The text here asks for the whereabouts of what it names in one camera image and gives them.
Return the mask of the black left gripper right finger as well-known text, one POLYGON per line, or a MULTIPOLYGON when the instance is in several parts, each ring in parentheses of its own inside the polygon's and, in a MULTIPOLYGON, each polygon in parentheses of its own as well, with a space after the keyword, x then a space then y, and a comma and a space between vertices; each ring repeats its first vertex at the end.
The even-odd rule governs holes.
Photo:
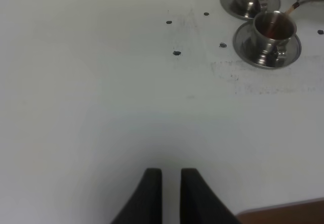
POLYGON ((181 169, 180 223, 239 223, 195 168, 181 169))

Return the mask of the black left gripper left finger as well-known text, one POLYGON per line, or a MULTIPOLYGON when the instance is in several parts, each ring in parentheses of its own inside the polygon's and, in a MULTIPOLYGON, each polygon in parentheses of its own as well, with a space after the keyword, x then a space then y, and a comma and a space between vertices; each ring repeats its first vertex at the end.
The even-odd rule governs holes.
POLYGON ((146 169, 136 190, 112 223, 162 223, 162 182, 161 169, 146 169))

